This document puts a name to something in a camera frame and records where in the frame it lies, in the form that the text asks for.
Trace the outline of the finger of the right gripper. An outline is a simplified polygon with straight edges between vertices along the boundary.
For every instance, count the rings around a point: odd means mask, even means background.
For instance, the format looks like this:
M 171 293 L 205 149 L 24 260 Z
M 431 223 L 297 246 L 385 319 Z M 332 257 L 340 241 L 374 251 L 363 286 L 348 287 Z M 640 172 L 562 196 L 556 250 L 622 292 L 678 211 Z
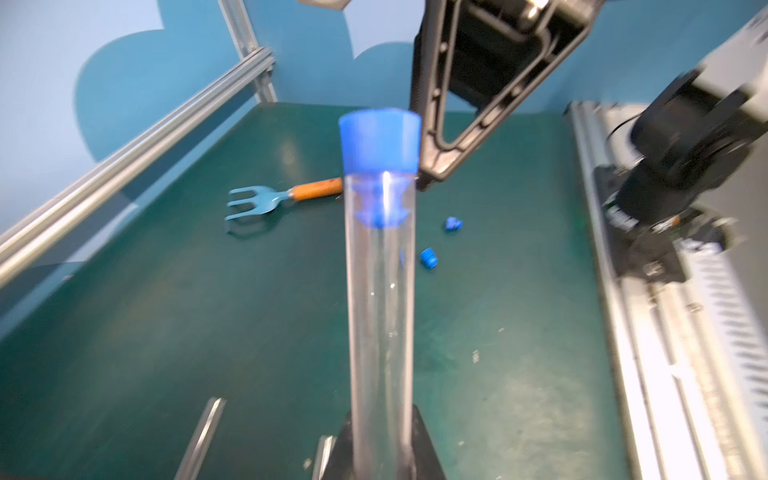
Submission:
M 574 52 L 604 4 L 428 1 L 409 108 L 422 119 L 416 187 L 445 181 Z

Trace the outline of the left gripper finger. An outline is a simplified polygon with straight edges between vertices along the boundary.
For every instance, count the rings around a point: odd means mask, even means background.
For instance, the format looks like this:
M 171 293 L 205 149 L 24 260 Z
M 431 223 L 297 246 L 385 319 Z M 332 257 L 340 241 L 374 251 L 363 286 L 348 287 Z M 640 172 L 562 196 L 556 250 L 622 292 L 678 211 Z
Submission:
M 353 435 L 352 415 L 348 413 L 338 433 L 324 479 L 353 479 Z M 421 412 L 416 405 L 412 408 L 412 448 L 414 466 L 412 479 L 440 479 L 446 476 Z

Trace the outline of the clear test tube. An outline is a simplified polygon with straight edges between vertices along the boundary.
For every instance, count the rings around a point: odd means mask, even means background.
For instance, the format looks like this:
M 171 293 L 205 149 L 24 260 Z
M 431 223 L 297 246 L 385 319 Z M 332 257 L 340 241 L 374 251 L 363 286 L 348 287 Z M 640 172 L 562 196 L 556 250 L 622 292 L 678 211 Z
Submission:
M 412 475 L 415 185 L 407 173 L 345 179 L 353 473 Z
M 177 468 L 175 480 L 198 478 L 225 406 L 226 400 L 221 397 L 212 397 L 207 401 Z
M 322 480 L 331 454 L 334 449 L 336 437 L 332 435 L 322 435 L 317 444 L 315 458 L 313 461 L 312 480 Z

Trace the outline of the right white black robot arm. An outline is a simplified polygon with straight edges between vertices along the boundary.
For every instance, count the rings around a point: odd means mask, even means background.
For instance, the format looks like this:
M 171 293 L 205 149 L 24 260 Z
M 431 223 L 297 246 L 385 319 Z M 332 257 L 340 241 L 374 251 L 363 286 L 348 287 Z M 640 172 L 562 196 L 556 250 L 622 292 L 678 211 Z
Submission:
M 446 180 L 591 32 L 599 1 L 429 1 L 414 40 L 410 107 L 422 119 L 417 186 Z M 609 217 L 624 230 L 681 214 L 767 131 L 760 12 L 636 119 L 640 162 Z

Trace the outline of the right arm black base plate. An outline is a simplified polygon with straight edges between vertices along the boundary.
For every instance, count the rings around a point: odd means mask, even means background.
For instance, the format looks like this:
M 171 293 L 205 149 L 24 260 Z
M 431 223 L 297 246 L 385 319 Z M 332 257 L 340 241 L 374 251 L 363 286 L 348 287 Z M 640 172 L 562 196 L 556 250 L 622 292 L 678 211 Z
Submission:
M 615 206 L 615 197 L 628 177 L 627 170 L 612 166 L 600 166 L 593 171 L 617 276 L 682 283 L 688 279 L 688 273 L 677 251 L 679 245 L 695 251 L 707 246 L 725 251 L 734 245 L 735 236 L 727 220 L 699 207 L 691 206 L 654 226 L 642 226 L 621 213 Z

